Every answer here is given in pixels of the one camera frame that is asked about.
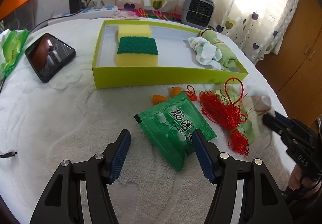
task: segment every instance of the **phone screen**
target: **phone screen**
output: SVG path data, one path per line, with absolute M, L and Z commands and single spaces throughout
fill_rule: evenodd
M 43 81 L 55 75 L 74 52 L 73 48 L 46 33 L 26 50 L 26 55 Z

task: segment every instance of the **cabinet door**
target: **cabinet door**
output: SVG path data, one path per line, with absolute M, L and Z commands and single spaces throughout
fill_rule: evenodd
M 286 30 L 278 56 L 270 53 L 256 68 L 277 93 L 310 54 L 322 27 L 322 9 L 317 0 L 299 0 Z
M 289 117 L 310 125 L 322 113 L 322 34 L 293 77 L 277 94 Z

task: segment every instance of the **portable heater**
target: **portable heater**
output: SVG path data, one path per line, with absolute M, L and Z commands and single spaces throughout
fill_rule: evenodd
M 203 30 L 208 27 L 214 9 L 215 5 L 211 0 L 185 0 L 181 22 Z

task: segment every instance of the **table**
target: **table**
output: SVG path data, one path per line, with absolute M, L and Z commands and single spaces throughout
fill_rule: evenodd
M 18 154 L 0 160 L 0 194 L 20 223 L 29 223 L 43 189 L 62 160 L 87 160 L 102 152 L 126 128 L 131 132 L 131 147 L 120 178 L 108 187 L 120 224 L 203 223 L 215 186 L 204 178 L 195 153 L 187 157 L 181 172 L 175 172 L 133 118 L 151 107 L 151 96 L 168 95 L 171 87 L 94 88 L 91 61 L 103 20 L 66 21 L 28 38 L 27 46 L 49 32 L 75 48 L 77 56 L 47 84 L 38 79 L 25 56 L 7 78 L 0 96 L 0 150 Z M 230 40 L 221 34 L 218 37 Z M 243 84 L 267 90 L 273 108 L 286 115 L 265 78 L 237 46 L 232 50 L 249 73 Z M 194 87 L 206 90 L 211 85 Z M 210 125 L 218 135 L 214 142 L 220 151 L 246 159 L 227 146 L 225 130 Z M 272 134 L 271 145 L 265 149 L 268 143 L 269 138 L 257 137 L 247 160 L 261 158 L 279 187 L 285 188 L 294 162 L 277 134 Z M 232 223 L 238 223 L 242 185 L 239 181 Z M 82 200 L 82 206 L 85 223 L 90 223 L 86 200 Z

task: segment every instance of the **sponge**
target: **sponge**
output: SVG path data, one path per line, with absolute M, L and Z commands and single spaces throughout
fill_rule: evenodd
M 122 37 L 140 36 L 151 37 L 152 31 L 147 24 L 119 25 L 119 42 Z
M 158 50 L 153 38 L 122 37 L 116 54 L 117 66 L 157 66 Z

